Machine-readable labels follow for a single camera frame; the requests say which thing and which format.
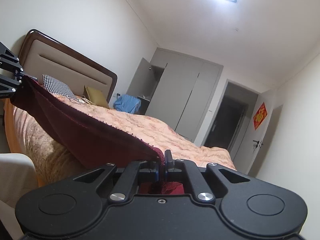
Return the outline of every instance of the bed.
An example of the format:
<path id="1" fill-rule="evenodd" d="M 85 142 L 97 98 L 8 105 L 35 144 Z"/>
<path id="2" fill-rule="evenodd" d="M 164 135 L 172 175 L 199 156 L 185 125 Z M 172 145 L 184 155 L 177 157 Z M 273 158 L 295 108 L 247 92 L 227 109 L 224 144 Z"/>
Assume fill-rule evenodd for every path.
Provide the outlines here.
<path id="1" fill-rule="evenodd" d="M 19 58 L 24 71 L 37 77 L 40 85 L 42 74 L 47 74 L 66 83 L 77 96 L 82 96 L 84 85 L 87 85 L 102 91 L 109 102 L 116 85 L 115 73 L 37 30 L 28 32 Z M 217 162 L 235 169 L 227 150 L 197 147 L 155 118 L 75 105 L 63 97 L 59 100 L 87 114 L 104 111 L 101 115 L 103 122 L 137 136 L 162 152 L 171 149 L 174 158 L 190 159 L 198 166 Z M 13 106 L 9 99 L 5 100 L 4 110 L 10 151 L 31 158 L 40 184 L 52 183 L 85 170 L 77 158 L 53 140 L 26 111 Z"/>

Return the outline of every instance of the doorway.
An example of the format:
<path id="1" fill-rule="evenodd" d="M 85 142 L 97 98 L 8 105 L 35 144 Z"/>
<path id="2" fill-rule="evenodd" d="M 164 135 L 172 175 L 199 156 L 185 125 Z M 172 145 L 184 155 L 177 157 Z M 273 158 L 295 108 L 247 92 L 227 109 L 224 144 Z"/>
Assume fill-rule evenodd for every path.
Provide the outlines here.
<path id="1" fill-rule="evenodd" d="M 204 146 L 227 149 L 232 161 L 244 138 L 258 94 L 228 82 Z"/>

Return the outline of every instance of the orange floral bedspread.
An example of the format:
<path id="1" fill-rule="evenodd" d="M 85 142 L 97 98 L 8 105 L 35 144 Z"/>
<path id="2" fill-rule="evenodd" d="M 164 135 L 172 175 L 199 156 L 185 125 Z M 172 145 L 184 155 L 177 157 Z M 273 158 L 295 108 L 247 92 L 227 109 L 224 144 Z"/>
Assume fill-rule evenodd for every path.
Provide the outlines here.
<path id="1" fill-rule="evenodd" d="M 235 169 L 227 150 L 197 147 L 156 118 L 77 103 L 60 95 L 54 96 L 101 122 L 134 135 L 162 152 L 170 149 L 174 159 L 189 159 L 199 167 L 216 162 Z M 13 118 L 22 153 L 33 161 L 37 174 L 45 183 L 52 183 L 84 170 L 79 161 L 64 146 L 53 140 L 26 111 L 14 107 Z"/>

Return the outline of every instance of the blue clothing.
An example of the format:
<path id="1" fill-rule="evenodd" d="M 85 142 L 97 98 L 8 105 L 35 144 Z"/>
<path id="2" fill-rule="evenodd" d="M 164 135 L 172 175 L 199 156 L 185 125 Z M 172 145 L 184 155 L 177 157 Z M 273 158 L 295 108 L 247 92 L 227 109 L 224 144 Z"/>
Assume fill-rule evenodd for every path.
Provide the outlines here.
<path id="1" fill-rule="evenodd" d="M 113 104 L 113 108 L 117 111 L 134 114 L 139 110 L 141 100 L 129 95 L 122 95 L 117 98 Z"/>

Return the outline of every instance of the white chair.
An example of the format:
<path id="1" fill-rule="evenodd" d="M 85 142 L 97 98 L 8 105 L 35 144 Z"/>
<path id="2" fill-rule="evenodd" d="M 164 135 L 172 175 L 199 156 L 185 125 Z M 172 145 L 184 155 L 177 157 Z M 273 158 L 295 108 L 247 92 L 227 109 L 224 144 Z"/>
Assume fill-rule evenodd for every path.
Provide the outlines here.
<path id="1" fill-rule="evenodd" d="M 14 214 L 16 203 L 37 187 L 35 167 L 29 157 L 20 153 L 0 154 L 0 220 L 13 240 L 23 236 Z"/>

